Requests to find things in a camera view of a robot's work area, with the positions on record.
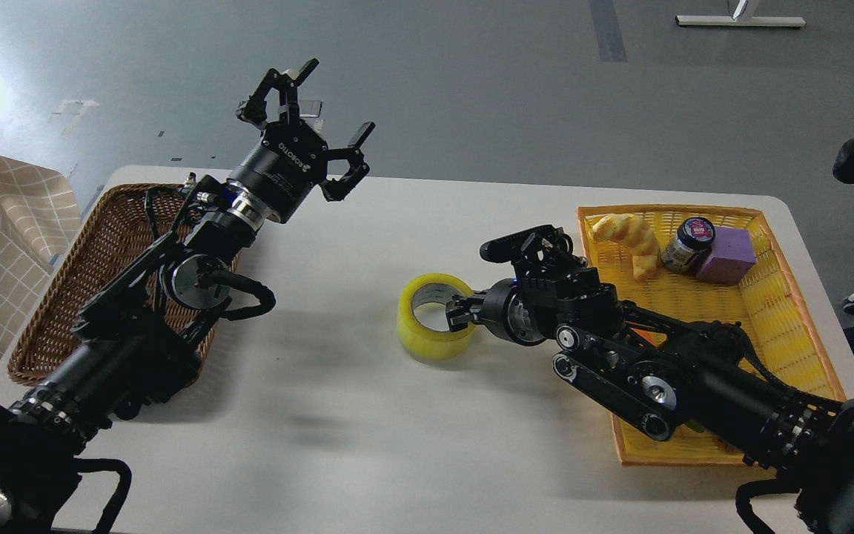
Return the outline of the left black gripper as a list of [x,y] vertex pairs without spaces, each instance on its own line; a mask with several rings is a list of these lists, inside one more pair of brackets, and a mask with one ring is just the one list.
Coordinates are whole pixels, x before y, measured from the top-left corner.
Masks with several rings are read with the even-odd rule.
[[[244,187],[268,207],[266,219],[287,223],[298,207],[319,185],[328,202],[342,202],[370,171],[362,146],[376,128],[376,122],[364,122],[345,148],[328,148],[328,143],[308,124],[298,124],[298,89],[315,71],[320,61],[309,59],[294,74],[271,68],[246,100],[240,102],[235,116],[263,131],[261,141],[248,152],[228,180]],[[268,118],[268,94],[277,91],[278,119]],[[326,179],[328,163],[343,161],[347,170],[338,179]]]

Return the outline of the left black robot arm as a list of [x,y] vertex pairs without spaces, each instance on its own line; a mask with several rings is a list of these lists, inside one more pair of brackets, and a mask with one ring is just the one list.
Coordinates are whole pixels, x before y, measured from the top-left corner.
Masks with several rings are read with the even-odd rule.
[[202,368],[197,349],[218,321],[275,307],[271,289],[231,271],[264,223],[287,223],[314,187],[341,202],[368,174],[362,145],[373,122],[345,148],[329,148],[299,112],[299,87],[318,63],[264,75],[236,112],[260,132],[257,145],[224,182],[207,175],[177,189],[170,228],[80,308],[71,329],[79,347],[23,398],[0,405],[0,533],[51,533],[95,472],[118,477],[94,527],[110,532],[132,470],[82,458],[88,442],[112,417],[130,420],[190,385]]

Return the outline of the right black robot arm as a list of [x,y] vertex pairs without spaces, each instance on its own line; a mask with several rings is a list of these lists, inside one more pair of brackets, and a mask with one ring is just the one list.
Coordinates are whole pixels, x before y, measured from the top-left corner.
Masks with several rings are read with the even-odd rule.
[[453,332],[470,325],[526,347],[552,339],[560,379],[655,441],[695,423],[772,479],[739,486],[735,506],[769,533],[750,503],[792,493],[812,533],[854,533],[854,399],[787,385],[759,360],[739,323],[683,322],[620,300],[563,230],[542,225],[484,243],[488,263],[514,271],[485,291],[446,301]]

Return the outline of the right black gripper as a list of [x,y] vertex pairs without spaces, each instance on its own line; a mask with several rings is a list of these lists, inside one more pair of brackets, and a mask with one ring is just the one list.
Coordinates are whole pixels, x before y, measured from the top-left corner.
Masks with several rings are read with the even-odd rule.
[[485,326],[495,337],[534,347],[546,340],[521,300],[514,278],[503,278],[485,294],[454,294],[446,304],[450,332]]

